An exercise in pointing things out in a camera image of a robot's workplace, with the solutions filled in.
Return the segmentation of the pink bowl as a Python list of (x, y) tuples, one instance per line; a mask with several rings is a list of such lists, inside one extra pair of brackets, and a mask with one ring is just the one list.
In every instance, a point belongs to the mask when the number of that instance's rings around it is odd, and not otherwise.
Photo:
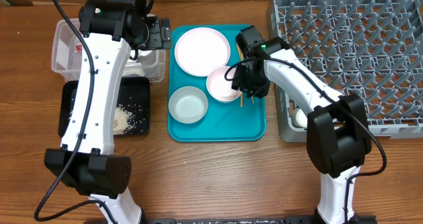
[(238, 99), (242, 92), (232, 89), (232, 81), (225, 79), (228, 66), (214, 69), (206, 79), (206, 87), (210, 95), (218, 102), (229, 103)]

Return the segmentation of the white napkin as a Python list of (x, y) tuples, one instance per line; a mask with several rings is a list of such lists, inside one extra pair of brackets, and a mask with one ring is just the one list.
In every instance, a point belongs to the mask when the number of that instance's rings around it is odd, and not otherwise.
[(123, 76), (124, 77), (133, 77), (145, 75), (144, 68), (150, 67), (155, 63), (155, 53), (152, 50), (148, 51), (133, 51), (131, 52), (131, 57), (126, 63), (124, 68)]

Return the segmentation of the small white cup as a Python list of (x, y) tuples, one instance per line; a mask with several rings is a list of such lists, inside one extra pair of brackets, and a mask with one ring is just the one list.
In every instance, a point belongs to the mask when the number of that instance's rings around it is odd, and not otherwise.
[(299, 128), (307, 128), (307, 116), (301, 109), (295, 109), (293, 123)]

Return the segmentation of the grey bowl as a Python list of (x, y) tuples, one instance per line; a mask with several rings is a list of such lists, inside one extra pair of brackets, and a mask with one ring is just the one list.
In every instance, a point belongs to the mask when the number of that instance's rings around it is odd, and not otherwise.
[(200, 121), (208, 111), (208, 99), (197, 87), (181, 87), (170, 97), (168, 103), (170, 115), (183, 124)]

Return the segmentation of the rice pile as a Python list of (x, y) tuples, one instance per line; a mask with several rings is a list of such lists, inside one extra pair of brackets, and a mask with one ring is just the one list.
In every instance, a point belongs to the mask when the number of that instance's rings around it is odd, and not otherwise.
[(114, 114), (114, 135), (147, 135), (149, 103), (134, 96), (118, 101)]

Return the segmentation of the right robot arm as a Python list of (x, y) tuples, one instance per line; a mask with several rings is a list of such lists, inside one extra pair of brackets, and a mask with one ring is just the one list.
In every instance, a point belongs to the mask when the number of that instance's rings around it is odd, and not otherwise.
[(371, 151), (362, 98), (344, 96), (328, 86), (297, 58), (280, 37), (265, 41), (254, 26), (235, 38), (243, 62), (230, 70), (232, 88), (262, 98), (275, 83), (307, 117), (307, 153), (321, 173), (321, 198), (312, 223), (375, 223), (354, 213), (354, 181)]

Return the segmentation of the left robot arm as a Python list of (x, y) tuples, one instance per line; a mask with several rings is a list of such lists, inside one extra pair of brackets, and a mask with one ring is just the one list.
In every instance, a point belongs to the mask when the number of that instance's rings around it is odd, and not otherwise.
[(154, 0), (88, 0), (72, 31), (83, 47), (71, 118), (45, 166), (97, 205), (108, 223), (144, 223), (128, 183), (131, 159), (114, 154), (113, 121), (124, 68), (141, 50), (169, 49), (170, 22), (151, 14)]

